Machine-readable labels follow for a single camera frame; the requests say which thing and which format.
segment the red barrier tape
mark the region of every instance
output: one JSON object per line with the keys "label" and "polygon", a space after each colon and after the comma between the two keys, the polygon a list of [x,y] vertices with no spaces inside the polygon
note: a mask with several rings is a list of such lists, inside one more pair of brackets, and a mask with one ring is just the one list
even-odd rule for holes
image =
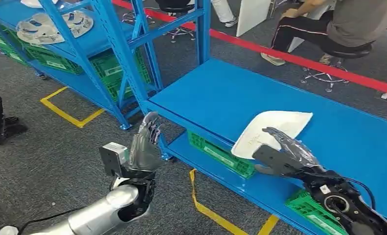
{"label": "red barrier tape", "polygon": [[[130,10],[132,9],[131,3],[129,3],[129,2],[122,1],[122,0],[112,0],[112,2],[115,5],[130,9]],[[149,15],[153,18],[157,18],[157,19],[159,19],[161,21],[165,21],[165,22],[170,22],[170,21],[173,21],[175,19],[175,17],[169,16],[169,15],[166,15],[166,14],[163,14],[161,12],[157,12],[157,11],[154,11],[154,10],[148,9],[148,8],[145,8],[144,12],[146,13],[146,15]],[[185,24],[183,24],[183,26],[186,28],[192,29],[192,30],[195,29],[194,23],[185,23]],[[358,75],[358,74],[355,74],[352,72],[346,72],[346,71],[343,71],[343,70],[340,70],[340,69],[337,69],[334,67],[330,67],[330,66],[327,66],[327,65],[309,60],[309,59],[305,59],[303,57],[296,56],[296,55],[292,55],[292,54],[284,53],[281,51],[273,50],[273,49],[270,49],[267,47],[263,47],[261,45],[258,45],[258,44],[255,44],[255,43],[252,43],[249,41],[245,41],[245,40],[242,40],[240,38],[233,37],[233,36],[227,35],[225,33],[216,31],[214,29],[210,29],[209,33],[210,33],[211,37],[214,37],[214,38],[223,40],[225,42],[229,42],[229,43],[238,45],[240,47],[244,47],[244,48],[256,51],[256,52],[263,52],[263,53],[266,53],[268,55],[272,55],[272,56],[281,58],[285,61],[288,61],[288,62],[296,64],[296,65],[308,67],[308,68],[311,68],[311,69],[316,70],[316,71],[325,72],[325,73],[328,73],[332,76],[339,77],[341,79],[345,79],[345,80],[348,80],[348,81],[353,82],[353,83],[357,83],[357,84],[365,86],[365,87],[373,88],[373,89],[378,90],[378,91],[387,92],[387,83],[386,82],[382,82],[382,81],[379,81],[379,80],[376,80],[373,78]]]}

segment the white panel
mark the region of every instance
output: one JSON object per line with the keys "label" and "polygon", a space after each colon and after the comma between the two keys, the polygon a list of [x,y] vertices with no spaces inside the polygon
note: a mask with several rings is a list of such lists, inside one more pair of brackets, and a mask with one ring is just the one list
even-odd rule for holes
{"label": "white panel", "polygon": [[270,3],[271,0],[242,0],[236,36],[241,36],[263,22],[267,18]]}

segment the sneaker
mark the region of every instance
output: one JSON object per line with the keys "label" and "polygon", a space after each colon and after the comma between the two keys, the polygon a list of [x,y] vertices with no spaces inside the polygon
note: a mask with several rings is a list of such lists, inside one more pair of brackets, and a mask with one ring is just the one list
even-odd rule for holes
{"label": "sneaker", "polygon": [[332,58],[333,56],[325,53],[320,59],[319,59],[319,62],[322,63],[322,64],[325,64],[325,65],[330,65],[330,63],[332,62]]}
{"label": "sneaker", "polygon": [[285,60],[283,60],[283,59],[280,59],[280,58],[277,58],[274,56],[270,56],[270,55],[267,55],[265,53],[261,53],[260,55],[263,59],[265,59],[266,61],[270,62],[271,64],[273,64],[275,66],[280,66],[280,65],[285,64]]}
{"label": "sneaker", "polygon": [[225,23],[225,27],[230,28],[230,27],[236,25],[236,23],[238,23],[238,18],[236,18],[234,16],[232,21],[228,21],[228,22],[224,22],[224,23]]}

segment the yellow floor tape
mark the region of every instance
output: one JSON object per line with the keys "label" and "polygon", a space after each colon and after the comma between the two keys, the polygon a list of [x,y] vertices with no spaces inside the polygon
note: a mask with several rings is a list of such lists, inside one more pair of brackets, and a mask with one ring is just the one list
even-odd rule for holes
{"label": "yellow floor tape", "polygon": [[[204,205],[200,204],[196,200],[196,191],[195,191],[195,171],[196,169],[193,169],[189,172],[190,175],[190,182],[192,183],[192,199],[195,204],[196,209],[201,212],[202,214],[209,217],[211,220],[215,221],[220,226],[224,227],[226,230],[230,231],[231,233],[235,235],[248,235],[246,232],[241,230],[240,228],[236,227],[231,222],[227,221],[226,219],[222,218],[217,213],[211,211],[209,208],[205,207]],[[265,222],[265,224],[262,226],[261,230],[258,232],[258,235],[269,235],[271,230],[274,228],[276,223],[278,222],[278,218],[275,215],[271,215],[270,218]]]}
{"label": "yellow floor tape", "polygon": [[265,224],[262,226],[258,235],[269,235],[278,221],[279,221],[278,217],[272,214],[267,219],[267,221],[265,221]]}
{"label": "yellow floor tape", "polygon": [[43,103],[50,110],[52,110],[53,112],[55,112],[56,114],[58,114],[59,116],[63,117],[65,120],[69,121],[70,123],[74,124],[75,126],[77,126],[79,128],[83,128],[85,126],[85,124],[87,124],[88,122],[90,122],[91,120],[93,120],[94,118],[96,118],[97,116],[99,116],[100,114],[102,114],[105,111],[104,109],[99,109],[99,110],[97,110],[96,112],[94,112],[93,114],[91,114],[89,117],[85,118],[82,121],[77,120],[76,118],[72,117],[71,115],[65,113],[60,108],[58,108],[55,105],[53,105],[49,101],[49,99],[54,97],[54,96],[56,96],[57,94],[61,93],[62,91],[64,91],[67,88],[68,87],[63,87],[63,88],[55,91],[54,93],[48,95],[47,97],[42,98],[41,99],[41,103]]}

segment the black stool seat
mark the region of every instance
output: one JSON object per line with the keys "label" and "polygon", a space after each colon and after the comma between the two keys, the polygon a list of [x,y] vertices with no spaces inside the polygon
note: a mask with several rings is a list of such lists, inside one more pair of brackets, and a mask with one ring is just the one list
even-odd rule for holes
{"label": "black stool seat", "polygon": [[325,53],[342,59],[357,59],[369,55],[372,51],[372,44],[365,45],[364,47],[356,47],[355,49],[347,47],[347,50],[330,50],[327,48],[321,48]]}
{"label": "black stool seat", "polygon": [[184,7],[160,7],[160,10],[168,13],[185,13],[195,8],[195,5],[186,5]]}

